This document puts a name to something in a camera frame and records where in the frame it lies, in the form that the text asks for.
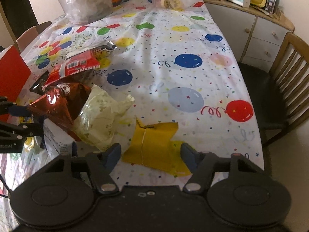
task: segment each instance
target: chair backrest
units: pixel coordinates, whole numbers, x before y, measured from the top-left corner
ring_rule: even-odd
[[[309,45],[287,33],[269,74],[283,94],[290,132],[309,118]]]
[[[30,29],[26,30],[17,40],[17,45],[22,52],[37,36],[39,33],[35,26],[31,27]]]
[[[37,29],[37,32],[39,34],[41,34],[43,31],[45,31],[47,29],[47,27],[49,27],[50,25],[52,24],[51,21],[47,21],[47,22],[44,22],[44,23],[41,23],[39,25],[36,26],[36,29]]]

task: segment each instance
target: wooden chair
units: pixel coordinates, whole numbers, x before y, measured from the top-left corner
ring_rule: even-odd
[[[40,35],[47,27],[49,27],[52,22],[44,22],[37,26],[33,26],[26,30],[17,40],[17,45],[22,52],[38,35]]]
[[[239,63],[260,130],[281,130],[267,147],[309,118],[309,46],[287,33],[269,73]]]

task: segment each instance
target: red box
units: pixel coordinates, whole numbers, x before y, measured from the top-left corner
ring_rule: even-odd
[[[17,100],[30,74],[30,69],[14,46],[0,53],[0,95],[7,96],[8,101]],[[8,114],[0,115],[0,121],[7,121],[8,117]]]

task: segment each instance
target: barcode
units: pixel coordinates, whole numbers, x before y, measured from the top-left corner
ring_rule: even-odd
[[[69,68],[72,68],[72,67],[75,67],[75,66],[78,66],[78,62],[70,63],[66,67],[69,69]]]

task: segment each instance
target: cabinet drawer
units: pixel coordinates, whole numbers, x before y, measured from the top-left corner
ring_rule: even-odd
[[[276,44],[253,37],[250,40],[246,56],[273,63],[279,52],[279,49],[280,46]]]
[[[228,42],[237,61],[246,46],[255,16],[229,7],[206,3],[206,7]]]
[[[252,37],[281,46],[283,39],[289,30],[264,18],[258,18]]]
[[[257,67],[263,71],[269,72],[272,62],[256,59],[249,56],[244,56],[242,63]]]

